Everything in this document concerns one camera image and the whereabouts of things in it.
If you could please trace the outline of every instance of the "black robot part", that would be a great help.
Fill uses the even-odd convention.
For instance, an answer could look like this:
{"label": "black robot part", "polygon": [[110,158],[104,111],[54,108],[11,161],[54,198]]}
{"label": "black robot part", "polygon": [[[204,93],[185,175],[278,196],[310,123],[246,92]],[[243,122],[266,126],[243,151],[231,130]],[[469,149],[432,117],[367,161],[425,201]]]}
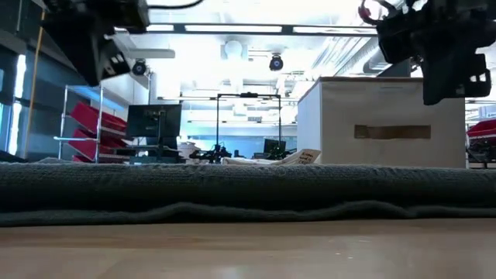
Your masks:
{"label": "black robot part", "polygon": [[488,14],[488,2],[481,0],[431,0],[415,11],[393,9],[384,19],[370,19],[364,8],[364,22],[376,26],[379,47],[388,63],[415,58],[424,77],[424,104],[435,105],[444,98],[477,98],[491,93],[491,75],[480,47],[496,41],[496,22]]}

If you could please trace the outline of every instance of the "cable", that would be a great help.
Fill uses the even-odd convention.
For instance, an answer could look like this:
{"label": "cable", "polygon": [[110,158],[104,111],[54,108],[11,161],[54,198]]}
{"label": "cable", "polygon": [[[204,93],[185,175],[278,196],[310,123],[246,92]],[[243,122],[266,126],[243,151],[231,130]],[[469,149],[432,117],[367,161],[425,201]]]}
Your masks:
{"label": "cable", "polygon": [[200,5],[204,0],[196,0],[195,2],[185,5],[149,5],[148,9],[188,9]]}
{"label": "cable", "polygon": [[[392,5],[391,3],[385,0],[374,0],[374,1],[379,3],[381,6],[385,7],[387,9],[387,12],[389,12],[389,14],[392,14],[397,11],[394,5]],[[363,22],[365,22],[366,24],[370,24],[372,26],[377,26],[382,21],[381,19],[372,19],[370,17],[370,10],[365,7],[365,0],[362,0],[362,3],[358,7],[358,15],[363,20]]]}

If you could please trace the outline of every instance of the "ceiling duct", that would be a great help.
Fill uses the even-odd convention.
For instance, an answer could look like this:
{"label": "ceiling duct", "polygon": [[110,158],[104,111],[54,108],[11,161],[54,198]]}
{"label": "ceiling duct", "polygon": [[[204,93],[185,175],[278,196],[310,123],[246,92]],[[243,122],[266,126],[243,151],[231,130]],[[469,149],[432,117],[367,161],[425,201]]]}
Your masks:
{"label": "ceiling duct", "polygon": [[384,59],[381,50],[377,50],[372,57],[363,65],[365,74],[380,74],[389,67],[389,63]]}
{"label": "ceiling duct", "polygon": [[355,66],[363,59],[366,59],[365,57],[370,57],[370,55],[373,55],[373,53],[377,52],[378,45],[378,38],[372,38],[368,40],[368,42],[366,42],[360,48],[360,50],[358,50],[355,55],[353,55],[353,57],[351,57],[342,67],[338,69],[338,71],[336,72],[336,76],[345,75],[346,73],[351,71],[351,69],[353,69],[353,66]]}

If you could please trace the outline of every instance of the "black metal stand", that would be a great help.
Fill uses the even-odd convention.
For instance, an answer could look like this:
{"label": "black metal stand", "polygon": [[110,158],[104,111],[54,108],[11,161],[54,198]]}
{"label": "black metal stand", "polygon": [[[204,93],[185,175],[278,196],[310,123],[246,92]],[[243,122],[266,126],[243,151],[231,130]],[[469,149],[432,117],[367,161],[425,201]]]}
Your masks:
{"label": "black metal stand", "polygon": [[165,119],[167,117],[167,113],[164,111],[161,111],[158,115],[158,127],[157,127],[157,142],[158,142],[158,149],[157,149],[157,160],[160,161],[160,158],[162,157],[162,153],[164,151],[164,128],[165,127]]}
{"label": "black metal stand", "polygon": [[217,133],[215,137],[215,149],[220,149],[219,145],[219,101],[221,97],[236,97],[236,98],[264,98],[272,99],[277,98],[279,104],[279,146],[281,146],[282,141],[282,125],[281,125],[281,96],[280,95],[269,95],[269,94],[257,94],[257,93],[241,93],[241,94],[217,94]]}

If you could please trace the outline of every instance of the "gray blanket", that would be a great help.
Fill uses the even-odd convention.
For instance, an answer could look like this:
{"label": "gray blanket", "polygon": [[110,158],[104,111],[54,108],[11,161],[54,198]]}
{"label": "gray blanket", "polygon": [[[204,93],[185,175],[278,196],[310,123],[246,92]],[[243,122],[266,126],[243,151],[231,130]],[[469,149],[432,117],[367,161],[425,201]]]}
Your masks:
{"label": "gray blanket", "polygon": [[496,217],[496,171],[0,164],[0,226]]}

